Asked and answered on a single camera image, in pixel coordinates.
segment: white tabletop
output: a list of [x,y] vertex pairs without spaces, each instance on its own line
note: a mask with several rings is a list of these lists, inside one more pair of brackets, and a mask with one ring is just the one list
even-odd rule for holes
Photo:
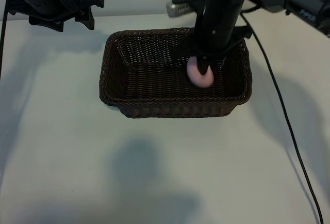
[[[330,222],[329,41],[295,17],[247,15],[269,57]],[[0,81],[0,223],[316,223],[284,115],[255,42],[250,101],[228,117],[128,119],[98,97],[104,45],[194,15],[8,22]]]

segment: pink donut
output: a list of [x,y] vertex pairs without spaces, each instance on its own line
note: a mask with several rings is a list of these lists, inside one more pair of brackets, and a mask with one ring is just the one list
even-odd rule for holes
[[207,68],[206,74],[201,75],[197,67],[197,58],[192,56],[189,58],[187,63],[187,74],[190,81],[200,87],[200,88],[208,88],[214,82],[214,76],[211,67]]

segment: wicker basket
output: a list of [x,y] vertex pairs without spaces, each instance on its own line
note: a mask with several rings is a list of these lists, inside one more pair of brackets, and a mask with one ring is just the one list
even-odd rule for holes
[[170,56],[170,48],[192,33],[191,28],[179,28],[111,35],[103,57],[101,100],[131,118],[227,116],[247,102],[252,77],[245,41],[217,61],[214,84],[200,89],[188,79],[188,58]]

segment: basket rim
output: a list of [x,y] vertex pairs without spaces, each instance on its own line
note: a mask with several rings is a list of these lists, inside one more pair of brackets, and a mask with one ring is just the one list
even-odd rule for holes
[[118,31],[116,33],[113,33],[107,40],[104,56],[103,56],[103,62],[102,62],[102,70],[100,75],[100,99],[107,103],[108,105],[114,106],[114,107],[121,107],[121,106],[141,106],[141,105],[187,105],[189,103],[196,105],[196,104],[203,104],[203,105],[212,105],[212,104],[219,104],[221,102],[230,104],[233,102],[235,105],[240,105],[246,103],[252,93],[252,86],[248,84],[249,78],[252,76],[251,74],[244,73],[244,90],[241,95],[236,97],[197,97],[197,98],[138,98],[138,99],[126,99],[126,98],[113,98],[111,97],[106,89],[102,87],[105,83],[105,75],[104,71],[105,68],[105,61],[108,60],[106,57],[106,52],[111,50],[112,48],[112,41],[117,39],[118,37],[127,37],[132,35],[161,35],[160,32],[164,31],[164,33],[168,33],[168,31],[173,31],[173,33],[182,34],[182,31],[186,31],[187,33],[194,30],[194,28],[189,27],[182,27],[182,28],[169,28],[169,29],[149,29],[149,30],[124,30],[124,31]]

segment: black cable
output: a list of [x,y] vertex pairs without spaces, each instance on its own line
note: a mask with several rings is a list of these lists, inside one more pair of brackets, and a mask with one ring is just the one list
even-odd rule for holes
[[3,54],[4,54],[4,43],[5,43],[5,33],[6,33],[6,25],[7,25],[9,1],[10,0],[6,0],[4,17],[3,17],[3,20],[2,20],[2,28],[1,28],[1,39],[0,39],[0,78],[1,78],[1,69],[2,69],[2,57],[3,57]]
[[321,209],[320,209],[320,206],[319,206],[319,203],[316,199],[316,196],[315,196],[315,193],[314,193],[314,190],[311,186],[311,183],[310,183],[310,180],[309,180],[309,177],[308,177],[308,174],[307,174],[307,171],[305,169],[305,166],[304,166],[304,162],[303,160],[301,159],[301,156],[300,156],[300,152],[299,152],[299,149],[298,149],[298,146],[297,146],[297,142],[295,140],[295,137],[294,137],[294,133],[293,133],[293,130],[292,130],[292,127],[291,127],[291,123],[290,123],[290,120],[289,120],[289,117],[288,117],[288,114],[287,114],[287,111],[286,111],[286,108],[285,108],[285,105],[284,105],[284,101],[283,101],[283,98],[282,98],[282,94],[281,94],[281,91],[279,90],[279,87],[278,87],[278,84],[277,84],[277,81],[276,81],[276,78],[275,78],[275,75],[273,73],[273,70],[272,70],[272,67],[270,66],[270,63],[269,63],[269,59],[266,55],[266,52],[265,50],[263,49],[262,45],[261,45],[261,42],[257,36],[257,34],[254,32],[251,24],[249,23],[249,21],[245,18],[245,16],[243,15],[243,13],[240,14],[241,17],[244,19],[244,21],[246,22],[246,24],[251,28],[252,30],[252,33],[253,33],[253,36],[255,37],[255,39],[257,40],[257,43],[263,53],[263,56],[265,57],[265,60],[266,60],[266,63],[267,63],[267,67],[268,67],[268,70],[270,72],[270,75],[272,76],[272,79],[273,79],[273,83],[274,83],[274,86],[276,88],[276,91],[277,91],[277,94],[278,94],[278,97],[279,97],[279,100],[280,100],[280,104],[282,106],[282,109],[283,109],[283,113],[284,113],[284,116],[285,116],[285,120],[287,121],[287,124],[288,124],[288,127],[289,127],[289,130],[290,130],[290,134],[291,134],[291,137],[292,137],[292,141],[293,141],[293,144],[294,144],[294,148],[295,148],[295,151],[297,153],[297,156],[298,156],[298,159],[299,159],[299,162],[300,162],[300,165],[301,165],[301,168],[303,169],[303,172],[304,172],[304,176],[306,178],[306,181],[307,181],[307,184],[308,184],[308,188],[310,190],[310,193],[314,199],[314,202],[315,202],[315,205],[316,205],[316,208],[318,210],[318,213],[319,213],[319,217],[320,217],[320,224],[324,224],[323,223],[323,217],[322,217],[322,213],[321,213]]
[[258,10],[260,8],[261,8],[261,5],[256,5],[255,7],[252,7],[250,9],[242,10],[242,13],[250,13],[250,12],[256,11],[256,10]]

